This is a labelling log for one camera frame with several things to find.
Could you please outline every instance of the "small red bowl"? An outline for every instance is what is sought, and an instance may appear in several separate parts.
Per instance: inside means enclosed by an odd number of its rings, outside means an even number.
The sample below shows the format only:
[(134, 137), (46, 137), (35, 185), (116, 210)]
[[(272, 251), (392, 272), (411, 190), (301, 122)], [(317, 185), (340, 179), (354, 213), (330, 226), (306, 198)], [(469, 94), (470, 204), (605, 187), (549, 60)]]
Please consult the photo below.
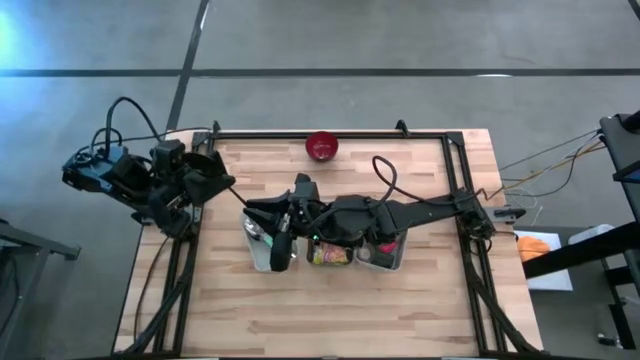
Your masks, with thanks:
[(318, 131), (307, 138), (307, 154), (315, 161), (329, 161), (338, 152), (338, 138), (330, 132)]

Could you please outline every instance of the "concrete floor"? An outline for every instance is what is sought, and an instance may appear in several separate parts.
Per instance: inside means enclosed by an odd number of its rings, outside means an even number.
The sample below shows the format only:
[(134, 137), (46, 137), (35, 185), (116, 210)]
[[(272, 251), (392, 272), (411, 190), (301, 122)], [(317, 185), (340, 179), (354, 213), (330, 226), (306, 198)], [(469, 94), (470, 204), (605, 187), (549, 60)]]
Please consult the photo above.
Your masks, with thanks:
[[(199, 4), (5, 0), (0, 68), (180, 69)], [(194, 67), (632, 68), (639, 34), (627, 0), (212, 0)], [(103, 126), (119, 95), (136, 99), (164, 129), (177, 84), (177, 77), (0, 78), (0, 217), (83, 247), (76, 262), (48, 264), (15, 344), (20, 356), (109, 353), (140, 227), (107, 197), (62, 184), (60, 166)], [(245, 129), (390, 128), (402, 118), (412, 128), (488, 128), (498, 163), (506, 165), (595, 129), (602, 116), (636, 111), (639, 91), (639, 77), (613, 76), (200, 78), (189, 82), (178, 128), (214, 119)], [(128, 106), (117, 110), (114, 126), (125, 136), (148, 132)], [(146, 153), (151, 145), (131, 150)], [(503, 176), (539, 170), (570, 148)], [(531, 190), (555, 188), (565, 171)], [(569, 185), (540, 199), (536, 224), (631, 220), (612, 172), (606, 152), (579, 160)], [(535, 305), (537, 312), (553, 311), (553, 302)], [(547, 350), (564, 355), (584, 345), (568, 329), (591, 331), (553, 316), (544, 316), (540, 328), (545, 339), (567, 338), (545, 341)]]

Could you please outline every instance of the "metal stand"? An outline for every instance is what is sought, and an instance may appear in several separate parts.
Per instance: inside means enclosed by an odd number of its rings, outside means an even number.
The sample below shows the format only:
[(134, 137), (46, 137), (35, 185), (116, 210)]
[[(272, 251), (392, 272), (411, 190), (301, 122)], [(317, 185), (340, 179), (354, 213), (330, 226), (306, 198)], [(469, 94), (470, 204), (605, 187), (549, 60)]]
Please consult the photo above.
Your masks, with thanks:
[[(455, 191), (459, 186), (466, 187), (469, 190), (473, 190), (473, 183), (471, 180), (471, 171), (469, 162), (467, 159), (467, 153), (464, 144), (463, 134), (461, 132), (409, 132), (404, 122), (398, 122), (396, 125), (397, 130), (388, 132), (366, 132), (366, 131), (349, 131), (349, 132), (337, 132), (335, 135), (338, 139), (430, 139), (439, 141), (442, 144), (445, 166), (447, 169), (447, 176), (449, 180), (449, 188), (451, 191)], [(194, 134), (197, 137), (198, 142), (194, 145), (206, 143), (208, 150), (212, 150), (214, 142), (216, 140), (260, 140), (260, 139), (298, 139), (304, 140), (309, 137), (312, 132), (309, 131), (297, 131), (297, 132), (227, 132), (220, 131), (218, 124), (214, 124), (214, 131), (210, 135), (208, 140), (201, 138), (201, 134)], [(456, 147), (460, 156), (460, 167), (462, 172), (462, 185), (458, 185), (454, 160), (452, 156), (452, 147)], [(196, 211), (200, 211), (201, 207), (196, 207)], [(509, 217), (515, 219), (515, 215), (508, 212), (502, 217)], [(191, 288), (191, 279), (193, 275), (193, 268), (195, 264), (195, 254), (197, 251), (197, 235), (199, 234), (201, 226), (201, 217), (196, 215), (192, 225), (192, 231), (194, 237), (192, 237), (188, 243), (190, 244), (189, 253), (187, 255), (185, 268), (183, 273), (175, 282), (178, 257), (180, 254), (180, 247), (185, 241), (177, 241), (174, 245), (174, 249), (171, 252), (171, 258), (169, 260), (169, 269), (167, 271), (167, 280), (165, 283), (165, 296), (159, 312), (151, 320), (149, 327), (143, 332), (145, 338), (150, 341), (150, 336), (155, 337), (151, 352), (144, 352), (145, 346), (141, 346), (139, 343), (135, 347), (134, 351), (115, 353), (112, 354), (112, 359), (164, 359), (164, 358), (177, 358), (180, 357), (182, 340), (184, 335), (184, 324), (186, 321), (186, 314), (189, 306), (189, 292)], [(477, 243), (478, 246), (478, 258), (480, 261), (481, 274), (475, 270), (472, 261), (471, 242), (472, 240), (462, 235), (463, 232), (459, 231), (460, 251), (462, 255), (462, 267), (464, 269), (467, 292), (469, 295), (469, 305), (471, 307), (471, 316), (473, 326), (475, 330), (475, 338), (478, 345), (478, 357), (481, 358), (510, 358), (510, 359), (572, 359), (565, 357), (556, 357), (545, 354), (533, 348), (529, 345), (524, 337), (516, 330), (514, 325), (509, 321), (506, 314), (502, 311), (498, 305), (496, 299), (496, 291), (493, 283), (493, 277), (491, 274), (491, 266), (489, 263), (489, 257), (487, 255), (487, 249), (484, 242)], [(175, 304), (179, 295), (181, 301), (178, 310), (178, 325), (176, 327), (175, 337), (170, 350), (166, 350), (164, 347), (164, 339), (166, 336), (166, 318), (170, 309)], [(490, 350), (487, 344), (487, 338), (485, 333), (485, 327), (482, 321), (482, 312), (480, 308), (480, 300), (485, 303), (489, 310), (492, 324), (492, 332), (495, 335), (497, 350)], [(509, 338), (517, 353), (508, 352), (506, 346), (506, 339)]]
[[(606, 144), (617, 171), (638, 161), (640, 135), (627, 131), (622, 122), (629, 115), (615, 115), (600, 120), (601, 140)], [(620, 300), (616, 286), (634, 284), (640, 295), (640, 264), (637, 249), (640, 249), (640, 184), (622, 183), (636, 221), (594, 236), (580, 243), (563, 247), (523, 264), (527, 278), (549, 274), (589, 261), (601, 260), (614, 303), (609, 305), (620, 344), (625, 349), (636, 345), (624, 314), (624, 303)], [(626, 266), (610, 269), (606, 258), (623, 254)]]
[(4, 221), (0, 221), (0, 239), (16, 244), (16, 246), (5, 246), (2, 249), (3, 252), (9, 252), (8, 256), (19, 256), (21, 258), (30, 258), (29, 260), (31, 260), (25, 261), (25, 263), (29, 264), (29, 269), (25, 270), (26, 276), (21, 276), (20, 291), (15, 294), (18, 297), (16, 305), (8, 313), (9, 318), (3, 320), (7, 321), (7, 325), (4, 333), (0, 334), (0, 359), (4, 359), (25, 302), (30, 301), (33, 297), (49, 254), (57, 253), (67, 260), (75, 260), (80, 254), (80, 248), (70, 247), (57, 241), (16, 229)]

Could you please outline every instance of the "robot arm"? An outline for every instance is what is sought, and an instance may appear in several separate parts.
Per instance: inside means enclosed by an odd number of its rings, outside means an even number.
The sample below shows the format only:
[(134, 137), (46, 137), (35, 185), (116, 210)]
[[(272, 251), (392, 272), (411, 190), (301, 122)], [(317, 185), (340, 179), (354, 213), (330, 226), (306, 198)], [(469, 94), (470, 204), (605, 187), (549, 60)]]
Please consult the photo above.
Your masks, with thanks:
[(305, 174), (298, 174), (293, 192), (247, 200), (243, 212), (273, 238), (273, 271), (288, 268), (296, 237), (339, 246), (360, 246), (363, 242), (380, 245), (393, 242), (412, 227), (454, 216), (470, 236), (489, 238), (495, 232), (475, 194), (468, 191), (407, 204), (361, 195), (339, 196), (324, 204), (316, 183)]

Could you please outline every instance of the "wooden tabletop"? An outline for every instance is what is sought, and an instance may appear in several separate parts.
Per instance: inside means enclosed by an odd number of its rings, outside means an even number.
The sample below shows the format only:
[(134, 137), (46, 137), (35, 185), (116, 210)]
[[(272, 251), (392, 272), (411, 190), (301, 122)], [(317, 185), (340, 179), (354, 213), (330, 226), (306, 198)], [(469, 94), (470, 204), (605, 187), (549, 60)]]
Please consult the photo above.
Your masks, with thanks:
[[(498, 189), (501, 182), (489, 132), (462, 131), (476, 189)], [(190, 146), (190, 132), (174, 136)], [(350, 193), (379, 198), (386, 185), (373, 172), (374, 155), (393, 162), (399, 173), (398, 185), (409, 192), (422, 197), (449, 192), (442, 146), (434, 140), (340, 140), (336, 158), (328, 163), (309, 160), (302, 140), (217, 141), (216, 148), (237, 179), (234, 188), (245, 198), (280, 195), (292, 189), (298, 172), (317, 182), (323, 201)], [(393, 198), (408, 201), (399, 194)], [(501, 206), (504, 198), (482, 202)], [(355, 262), (346, 267), (322, 267), (309, 264), (302, 256), (288, 271), (271, 274), (254, 268), (240, 227), (241, 212), (242, 204), (229, 192), (205, 206), (183, 356), (478, 353), (453, 219), (411, 229), (402, 266), (396, 272), (375, 271)], [(147, 227), (142, 233), (115, 350), (126, 348), (133, 340), (136, 304), (163, 240), (156, 228)], [(306, 241), (298, 240), (298, 245), (304, 254)], [(150, 282), (140, 328), (160, 303), (169, 248), (164, 249)], [(513, 237), (496, 236), (489, 258), (500, 306), (526, 339), (541, 348)], [(483, 310), (491, 339), (489, 316), (486, 308)], [(173, 338), (171, 326), (167, 336)]]

